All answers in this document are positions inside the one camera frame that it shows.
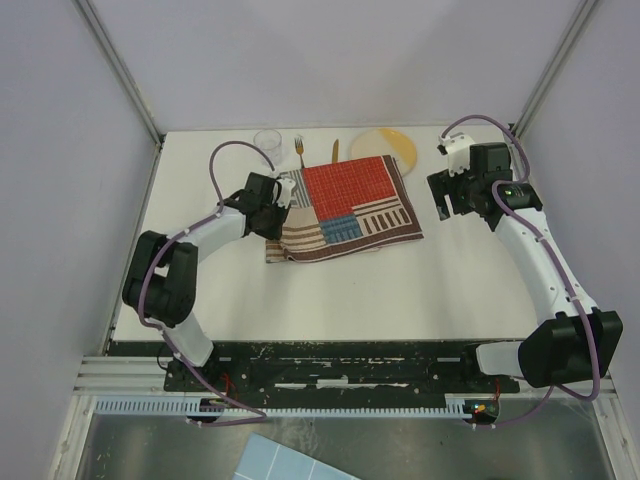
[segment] plate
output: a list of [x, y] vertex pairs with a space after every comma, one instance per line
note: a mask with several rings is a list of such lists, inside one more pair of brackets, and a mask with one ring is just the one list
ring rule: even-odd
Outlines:
[[413, 141], [392, 128], [376, 128], [358, 136], [351, 144], [351, 160], [356, 158], [391, 155], [396, 159], [401, 175], [409, 173], [418, 160]]

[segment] fork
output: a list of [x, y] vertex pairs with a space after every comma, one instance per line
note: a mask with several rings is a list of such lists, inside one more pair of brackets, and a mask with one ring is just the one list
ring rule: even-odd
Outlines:
[[302, 144], [302, 137], [296, 137], [296, 153], [300, 155], [300, 165], [301, 168], [304, 168], [304, 160], [302, 159], [302, 154], [304, 153], [304, 145]]

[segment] wall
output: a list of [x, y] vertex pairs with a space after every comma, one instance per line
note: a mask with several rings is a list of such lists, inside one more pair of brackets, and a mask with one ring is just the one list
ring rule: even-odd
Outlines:
[[153, 145], [68, 0], [0, 4], [0, 465], [48, 471], [117, 294]]
[[625, 331], [612, 373], [640, 445], [640, 3], [602, 2], [526, 136], [558, 244]]
[[515, 121], [578, 0], [94, 0], [163, 131]]

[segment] knife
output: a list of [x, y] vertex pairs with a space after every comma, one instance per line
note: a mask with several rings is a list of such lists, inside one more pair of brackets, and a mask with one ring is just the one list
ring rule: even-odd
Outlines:
[[336, 139], [335, 142], [333, 142], [333, 153], [331, 154], [331, 163], [338, 163], [338, 147], [340, 145], [340, 142], [338, 141], [338, 139]]

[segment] folded cloth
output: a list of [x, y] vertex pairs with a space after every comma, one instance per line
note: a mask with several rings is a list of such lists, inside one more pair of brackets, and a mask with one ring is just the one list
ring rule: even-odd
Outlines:
[[282, 174], [297, 190], [267, 263], [319, 262], [418, 240], [420, 224], [395, 160], [361, 158]]

